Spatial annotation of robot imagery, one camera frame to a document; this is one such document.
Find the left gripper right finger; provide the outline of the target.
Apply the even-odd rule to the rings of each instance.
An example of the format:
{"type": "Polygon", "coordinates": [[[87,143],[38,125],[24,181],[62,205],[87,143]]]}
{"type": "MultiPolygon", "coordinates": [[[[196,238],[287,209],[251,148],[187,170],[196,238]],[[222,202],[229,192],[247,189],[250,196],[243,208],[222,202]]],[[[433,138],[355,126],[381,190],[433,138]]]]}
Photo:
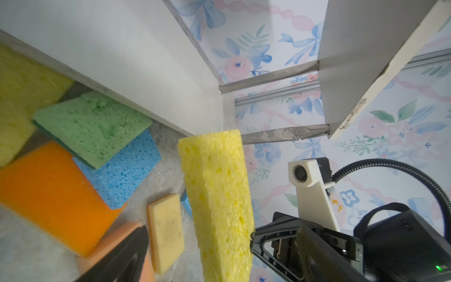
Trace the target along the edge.
{"type": "Polygon", "coordinates": [[[364,275],[354,269],[331,246],[308,227],[297,231],[299,260],[306,282],[364,282],[364,275]]]}

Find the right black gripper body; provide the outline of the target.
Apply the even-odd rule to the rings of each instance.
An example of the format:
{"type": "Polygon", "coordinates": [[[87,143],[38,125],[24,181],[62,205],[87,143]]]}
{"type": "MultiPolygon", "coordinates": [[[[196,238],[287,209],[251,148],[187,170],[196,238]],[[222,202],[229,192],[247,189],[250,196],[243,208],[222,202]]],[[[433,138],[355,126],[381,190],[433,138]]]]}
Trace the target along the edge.
{"type": "Polygon", "coordinates": [[[353,236],[276,212],[250,250],[286,282],[362,282],[364,247],[353,236]]]}

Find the bright yellow sponge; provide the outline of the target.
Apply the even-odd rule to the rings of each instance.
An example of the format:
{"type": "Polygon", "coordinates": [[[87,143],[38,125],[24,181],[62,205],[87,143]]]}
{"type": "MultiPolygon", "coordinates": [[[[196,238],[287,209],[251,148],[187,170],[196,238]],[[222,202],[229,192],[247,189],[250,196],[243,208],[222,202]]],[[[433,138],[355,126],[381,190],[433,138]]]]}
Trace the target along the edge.
{"type": "Polygon", "coordinates": [[[180,139],[178,152],[204,280],[249,281],[255,223],[240,131],[180,139]]]}

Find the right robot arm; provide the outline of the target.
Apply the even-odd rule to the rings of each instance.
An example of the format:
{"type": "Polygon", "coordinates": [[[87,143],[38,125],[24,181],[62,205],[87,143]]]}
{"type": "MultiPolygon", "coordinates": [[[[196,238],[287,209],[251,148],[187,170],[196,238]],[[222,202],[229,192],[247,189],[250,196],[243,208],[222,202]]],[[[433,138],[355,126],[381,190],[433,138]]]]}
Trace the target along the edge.
{"type": "Polygon", "coordinates": [[[446,282],[451,246],[401,203],[379,207],[394,216],[376,223],[366,214],[346,235],[276,213],[251,236],[253,255],[287,282],[446,282]]]}

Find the pale yellow worn sponge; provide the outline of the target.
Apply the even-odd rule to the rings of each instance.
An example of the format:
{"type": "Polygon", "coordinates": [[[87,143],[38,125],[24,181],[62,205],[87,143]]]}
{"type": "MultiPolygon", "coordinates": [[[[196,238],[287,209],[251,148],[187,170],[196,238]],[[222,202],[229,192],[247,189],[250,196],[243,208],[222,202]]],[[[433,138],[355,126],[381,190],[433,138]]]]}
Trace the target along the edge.
{"type": "Polygon", "coordinates": [[[147,214],[153,267],[163,275],[184,252],[180,196],[172,193],[149,204],[147,214]]]}

